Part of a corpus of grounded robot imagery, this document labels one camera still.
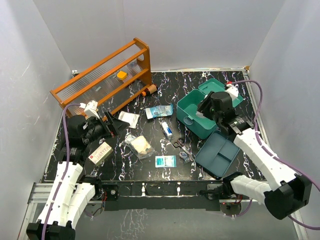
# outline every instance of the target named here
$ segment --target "black marble table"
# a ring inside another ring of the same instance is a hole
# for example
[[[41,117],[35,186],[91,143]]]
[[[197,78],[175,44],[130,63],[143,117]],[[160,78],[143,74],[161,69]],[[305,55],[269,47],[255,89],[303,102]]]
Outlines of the black marble table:
[[[177,102],[191,90],[205,81],[215,78],[222,83],[228,81],[236,82],[243,80],[242,71],[211,71],[211,72],[154,72],[152,81],[158,86],[158,92],[147,97],[139,96],[122,111],[139,114],[139,121],[136,129],[128,128],[120,135],[109,138],[106,142],[113,148],[112,156],[100,166],[95,166],[92,162],[86,161],[83,173],[87,175],[98,175],[102,181],[208,181],[214,180],[200,166],[194,163],[185,164],[179,158],[179,148],[174,148],[173,142],[178,138],[185,139],[185,145],[193,154],[197,154],[206,140],[199,139],[185,125],[177,120]],[[250,120],[254,116],[253,106],[245,84],[239,85],[239,93],[243,97],[236,110],[239,114],[246,115]],[[172,116],[147,120],[145,108],[157,105],[174,106]],[[160,128],[160,121],[166,121],[172,130],[173,138],[167,140]],[[156,153],[145,159],[138,159],[128,147],[121,145],[127,133],[135,136],[143,135],[153,146]],[[51,182],[55,178],[57,171],[57,158],[61,139],[64,137],[62,125],[59,128],[56,141],[54,143],[51,159],[47,170],[43,175],[42,182]],[[176,155],[176,167],[156,168],[155,156]],[[239,151],[236,159],[227,171],[227,175],[239,171],[246,176],[261,180],[264,179],[262,173],[256,168],[244,152]]]

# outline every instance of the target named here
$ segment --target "white wall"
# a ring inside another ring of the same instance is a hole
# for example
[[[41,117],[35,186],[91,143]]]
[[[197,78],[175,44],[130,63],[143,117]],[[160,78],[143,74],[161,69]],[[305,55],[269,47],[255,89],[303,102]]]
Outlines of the white wall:
[[[318,0],[287,0],[250,67],[250,78],[263,87],[261,117],[271,147],[318,183],[319,12]],[[312,188],[309,205],[300,210],[304,223],[320,226],[319,198]],[[319,231],[307,233],[320,239]]]
[[[71,69],[138,37],[153,70],[250,65],[284,0],[34,0]]]
[[[127,43],[122,0],[33,1],[72,70],[83,71]]]
[[[32,0],[1,0],[0,16],[0,238],[12,240],[62,112],[49,90],[71,71]]]

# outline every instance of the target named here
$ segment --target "blue medicine package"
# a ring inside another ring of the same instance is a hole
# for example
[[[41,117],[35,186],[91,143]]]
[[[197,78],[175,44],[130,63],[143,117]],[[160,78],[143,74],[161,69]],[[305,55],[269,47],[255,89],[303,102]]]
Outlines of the blue medicine package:
[[[175,168],[177,166],[176,156],[156,156],[156,168]]]
[[[147,119],[171,116],[173,113],[174,113],[174,105],[172,103],[167,106],[159,105],[159,106],[149,107],[145,109],[145,114]]]

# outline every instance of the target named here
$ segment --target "teal storage box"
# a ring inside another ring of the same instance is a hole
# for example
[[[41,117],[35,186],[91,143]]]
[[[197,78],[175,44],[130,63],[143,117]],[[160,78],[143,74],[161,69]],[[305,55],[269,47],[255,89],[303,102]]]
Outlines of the teal storage box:
[[[190,129],[190,131],[194,132],[200,139],[206,139],[217,128],[215,121],[196,115],[198,104],[205,99],[205,96],[211,91],[223,92],[225,91],[225,85],[217,79],[211,78],[202,83],[198,89],[189,92],[178,101],[176,106],[177,119]],[[243,98],[239,95],[238,98],[232,102],[233,107],[237,106],[242,101]]]

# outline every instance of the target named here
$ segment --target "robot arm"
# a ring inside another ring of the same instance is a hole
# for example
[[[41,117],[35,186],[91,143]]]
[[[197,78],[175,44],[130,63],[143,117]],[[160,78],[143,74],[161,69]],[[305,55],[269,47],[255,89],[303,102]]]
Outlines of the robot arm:
[[[110,146],[108,150],[101,148],[104,139],[117,135],[129,123],[114,118],[109,112],[105,112],[107,121],[103,121],[97,113],[97,104],[96,101],[81,103],[79,106],[89,118],[75,115],[68,121],[65,131],[70,151],[67,152],[66,146],[60,150],[48,200],[36,223],[29,223],[26,230],[31,240],[75,239],[75,228],[82,212],[91,198],[100,195],[102,184],[98,176],[84,175],[78,181],[83,165],[90,154],[99,156],[94,164],[104,161],[110,153]]]
[[[210,92],[198,105],[198,112],[216,122],[221,133],[246,153],[267,182],[235,172],[223,179],[223,188],[229,195],[241,194],[264,203],[275,218],[283,219],[308,204],[312,183],[273,159],[276,154],[261,139],[262,146],[273,156],[262,149],[252,123],[245,116],[237,115],[232,106],[238,91],[234,86],[227,85],[227,88],[224,92]]]

